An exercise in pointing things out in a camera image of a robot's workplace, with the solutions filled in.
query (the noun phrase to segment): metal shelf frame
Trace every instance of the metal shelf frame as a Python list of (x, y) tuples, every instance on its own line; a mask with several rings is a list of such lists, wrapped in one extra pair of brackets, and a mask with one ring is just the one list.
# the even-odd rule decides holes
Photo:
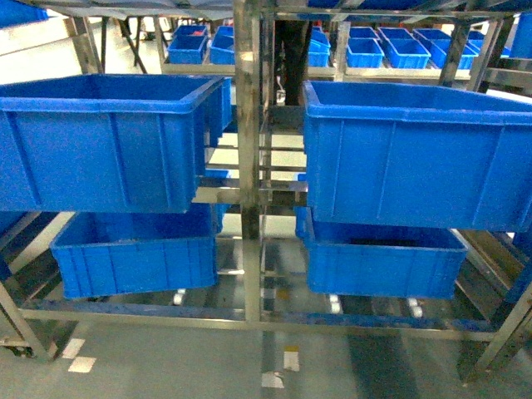
[[(513, 22), (512, 12), (492, 12), (491, 7), (503, 3), (498, 0), (484, 2), (462, 2), (432, 0), (415, 10), (382, 11), (357, 10), (359, 1), (347, 0), (335, 9), (315, 9), (309, 7), (276, 7), (261, 4), (258, 0), (234, 0), (235, 60), (234, 82), (237, 96), (238, 117), (238, 179), (202, 179), (196, 202), (230, 203), (238, 205), (242, 231), (242, 269), (220, 270), (226, 276), (241, 276), (244, 281), (244, 308), (212, 308), (186, 306), (160, 306), (132, 303), (108, 303), (104, 301), (49, 301), (43, 287), (46, 281), (57, 276), (57, 269), (46, 273), (48, 278), (34, 290), (24, 288), (16, 273), (0, 283), (0, 305), (8, 316), (17, 337), (0, 341), (0, 345), (30, 347), (40, 359), (52, 359), (57, 355), (57, 341), (46, 337), (47, 330), (29, 321), (58, 320), (68, 322), (94, 321), (103, 323), (156, 324), (162, 326), (262, 330), (285, 333), (326, 333), (353, 335), (407, 335), (430, 339), (461, 340), (463, 353), (458, 365), (461, 378), (474, 381), (485, 377), (491, 371), (503, 367), (523, 346), (532, 330), (532, 284), (519, 301), (512, 307), (504, 307), (504, 296), (513, 283), (515, 273), (523, 268), (527, 259), (516, 256), (500, 240), (487, 232), (461, 232), (474, 247), (462, 270), (457, 286), (469, 301), (471, 309), (476, 309), (478, 318), (414, 318), (405, 314), (353, 315), (342, 313), (302, 313), (275, 310), (266, 298), (264, 290), (275, 287), (276, 282), (287, 276), (268, 264), (266, 248), (271, 241), (265, 235), (267, 217), (271, 214), (286, 214), (295, 205), (306, 204), (307, 186), (304, 182), (272, 180), (272, 171), (279, 170), (272, 165), (272, 136), (276, 134), (298, 134), (303, 109), (301, 107), (276, 107), (273, 105), (273, 24), (276, 19), (310, 19), (324, 15), (339, 23), (337, 63), (341, 67), (327, 71), (326, 78), (337, 81), (356, 80), (363, 77), (346, 70), (345, 44), (347, 42), (350, 17), (357, 21), (418, 22), (420, 20), (453, 22), (456, 25), (446, 64), (441, 72), (431, 71), (439, 79), (439, 84), (452, 86), (457, 78), (457, 65), (466, 44), (467, 33), (472, 23), (490, 20), (490, 33), (485, 39), (479, 59), (475, 62), (470, 81), (470, 90), (482, 91), (489, 81), (492, 69), (498, 66), (502, 45), (508, 36)], [(453, 11), (458, 7), (465, 11)], [(113, 11), (113, 8), (98, 7)], [(176, 15), (178, 11), (169, 9), (127, 9), (131, 16)], [(73, 18), (74, 27), (85, 29), (80, 36), (78, 52), (84, 73), (100, 71), (98, 57), (94, 57), (94, 37), (86, 20)], [(160, 25), (155, 24), (160, 38)], [(161, 65), (165, 65), (165, 52), (161, 40), (158, 41)], [(197, 70), (186, 71), (182, 66), (165, 66), (166, 73), (209, 73), (210, 66), (200, 66)], [(223, 73), (220, 70), (210, 71)], [(282, 170), (297, 171), (298, 168), (285, 167)], [(14, 226), (0, 243), (4, 246), (15, 237), (24, 226)], [(488, 285), (495, 286), (495, 299), (487, 300), (480, 295), (480, 288), (466, 276), (476, 273)], [(504, 313), (502, 322), (494, 320), (494, 315)]]

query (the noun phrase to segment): metal tube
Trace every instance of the metal tube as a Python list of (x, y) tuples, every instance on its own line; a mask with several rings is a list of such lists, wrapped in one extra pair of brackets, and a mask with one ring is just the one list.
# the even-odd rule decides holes
[(101, 18), (101, 70), (106, 73), (106, 54), (107, 54), (107, 23), (109, 17)]
[(467, 85), (467, 90), (481, 93), (488, 91), (490, 83), (485, 81), (486, 71), (488, 68), (497, 67), (513, 25), (514, 17), (507, 17), (490, 23), (484, 44), (480, 49), (480, 55), (471, 68), (471, 79)]
[(451, 45), (447, 53), (446, 63), (441, 68), (440, 86), (452, 87), (455, 80), (456, 71), (458, 71), (458, 64), (462, 58), (462, 53), (467, 43), (467, 36), (469, 35), (470, 24), (466, 22), (459, 22), (455, 25), (455, 30), (452, 32)]
[(260, 320), (259, 2), (234, 0), (236, 102), (246, 320)]
[(103, 73), (89, 19), (73, 17), (66, 22), (66, 26), (72, 37), (81, 73)]

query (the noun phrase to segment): storage rack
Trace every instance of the storage rack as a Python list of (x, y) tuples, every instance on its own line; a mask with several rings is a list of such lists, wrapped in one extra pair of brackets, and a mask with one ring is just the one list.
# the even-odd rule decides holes
[[(27, 1), (46, 6), (46, 1)], [(345, 69), (345, 45), (347, 43), (350, 22), (355, 18), (360, 22), (450, 22), (456, 27), (452, 34), (451, 47), (446, 64), (439, 75), (439, 84), (452, 86), (456, 79), (457, 64), (466, 44), (466, 38), (472, 23), (490, 21), (490, 31), (486, 36), (481, 54), (475, 62), (469, 90), (485, 91), (489, 83), (504, 86), (517, 86), (514, 77), (497, 77), (501, 65), (505, 65), (505, 76), (524, 76), (519, 85), (530, 85), (528, 62), (519, 74), (510, 70), (513, 60), (499, 61), (502, 47), (508, 37), (514, 20), (514, 13), (521, 11), (511, 7), (511, 2), (501, 0), (456, 1), (430, 0), (416, 9), (406, 11), (359, 10), (360, 0), (341, 1), (334, 9), (316, 9), (310, 7), (277, 7), (273, 3), (261, 4), (256, 0), (234, 0), (232, 7), (217, 7), (216, 11), (234, 12), (236, 66), (234, 81), (238, 104), (238, 179), (203, 179), (198, 189), (196, 202), (226, 203), (239, 205), (242, 221), (241, 255), (243, 269), (220, 270), (221, 274), (242, 276), (244, 280), (244, 309), (158, 306), (143, 304), (117, 304), (99, 302), (67, 302), (37, 299), (42, 297), (29, 293), (20, 287), (15, 278), (0, 284), (0, 304), (18, 332), (14, 343), (9, 340), (4, 346), (15, 343), (22, 347), (31, 347), (38, 358), (52, 358), (57, 352), (55, 343), (42, 336), (45, 331), (29, 320), (94, 321), (106, 323), (156, 324), (175, 327), (219, 328), (263, 330), (266, 332), (286, 333), (331, 333), (353, 335), (397, 335), (424, 337), (433, 339), (461, 340), (462, 356), (458, 367), (464, 381), (473, 381), (487, 373), (503, 367), (519, 351), (530, 336), (532, 330), (532, 284), (525, 290), (514, 306), (506, 306), (501, 301), (511, 288), (515, 276), (528, 259), (507, 242), (502, 234), (484, 231), (462, 231), (473, 249), (462, 267), (457, 280), (458, 289), (463, 292), (481, 317), (457, 318), (452, 313), (434, 317), (414, 318), (404, 313), (375, 315), (343, 314), (324, 311), (318, 313), (283, 312), (279, 310), (278, 300), (266, 291), (272, 290), (277, 283), (290, 281), (293, 273), (275, 268), (268, 261), (268, 247), (272, 244), (264, 236), (266, 215), (291, 214), (295, 205), (306, 204), (306, 184), (303, 182), (272, 180), (272, 172), (300, 171), (300, 168), (276, 167), (272, 165), (274, 150), (292, 150), (272, 146), (272, 136), (277, 134), (298, 134), (303, 110), (301, 107), (276, 107), (273, 105), (273, 22), (279, 19), (310, 19), (320, 15), (339, 22), (337, 64), (338, 69), (327, 71), (328, 78), (337, 81), (351, 79)], [(491, 11), (494, 7), (508, 6), (509, 11)], [(207, 13), (201, 7), (176, 6), (169, 8), (135, 9), (123, 7), (80, 6), (79, 14), (74, 6), (73, 15), (129, 15), (162, 16), (178, 15), (180, 10), (187, 14)], [(86, 20), (75, 18), (75, 24), (84, 23), (90, 32)], [(93, 48), (91, 34), (83, 39), (85, 48)], [(161, 62), (164, 53), (160, 51)], [(99, 60), (94, 57), (80, 57), (85, 65), (84, 72), (100, 71)], [(177, 70), (167, 72), (180, 73)], [(206, 71), (201, 67), (190, 68), (183, 73), (220, 73)], [(8, 241), (17, 231), (28, 224), (28, 216), (11, 232), (4, 236)], [(290, 243), (293, 249), (300, 244)], [(44, 282), (57, 282), (57, 279), (42, 278), (38, 292), (43, 291)], [(487, 291), (480, 289), (483, 283), (489, 283), (492, 298)], [(314, 296), (313, 299), (324, 299)], [(400, 300), (390, 299), (389, 303), (401, 305)], [(431, 301), (425, 309), (435, 308)]]

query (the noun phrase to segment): leg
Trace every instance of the leg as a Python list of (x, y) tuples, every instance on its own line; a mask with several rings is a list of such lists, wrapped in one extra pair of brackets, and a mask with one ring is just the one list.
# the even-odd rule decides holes
[(308, 21), (285, 21), (276, 37), (284, 44), (286, 66), (287, 106), (298, 106), (303, 80), (307, 72), (307, 55), (312, 34), (312, 25)]

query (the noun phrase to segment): gray floor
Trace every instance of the gray floor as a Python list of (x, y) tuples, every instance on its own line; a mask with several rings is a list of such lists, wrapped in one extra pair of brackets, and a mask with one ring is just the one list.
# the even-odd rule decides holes
[[(133, 57), (126, 42), (116, 31), (110, 34), (110, 40), (108, 72), (138, 72), (132, 66)], [(160, 72), (153, 42), (143, 42), (140, 54), (149, 72)], [(0, 58), (0, 72), (0, 82), (12, 82), (76, 74), (79, 67), (71, 46), (62, 43), (31, 54)], [(301, 145), (300, 137), (274, 139), (275, 145)], [(224, 144), (235, 142), (235, 135), (224, 138)], [(236, 164), (236, 159), (234, 151), (218, 150), (213, 162)], [(282, 153), (275, 154), (273, 162), (275, 165), (304, 165), (305, 159), (301, 154)], [(292, 174), (276, 174), (274, 178), (291, 180)], [(272, 217), (267, 226), (270, 236), (293, 238), (293, 219)], [(224, 234), (239, 234), (237, 215), (228, 215)], [(301, 268), (297, 246), (294, 241), (287, 249), (273, 247), (274, 259)], [(39, 250), (34, 249), (28, 256), (36, 256)], [(233, 253), (229, 249), (226, 255), (236, 256), (236, 253), (238, 251)], [(222, 298), (225, 306), (241, 307), (239, 278), (228, 276), (222, 280), (216, 302)], [(291, 296), (277, 301), (276, 309), (299, 310), (309, 304), (325, 306), (318, 295), (306, 289), (304, 279), (289, 283)], [(199, 297), (200, 294), (193, 293), (187, 300), (192, 303), (199, 301)], [(0, 318), (0, 333), (3, 333), (6, 326), (2, 329), (1, 321)], [(69, 372), (71, 360), (59, 358), (42, 364), (0, 350), (0, 398), (532, 397), (530, 350), (521, 351), (503, 372), (489, 381), (464, 387), (456, 373), (459, 342), (91, 323), (79, 324), (73, 337), (86, 339), (80, 356), (96, 358), (90, 373)], [(283, 370), (283, 351), (287, 345), (299, 347), (299, 372)], [(285, 388), (261, 388), (263, 372), (281, 372)]]

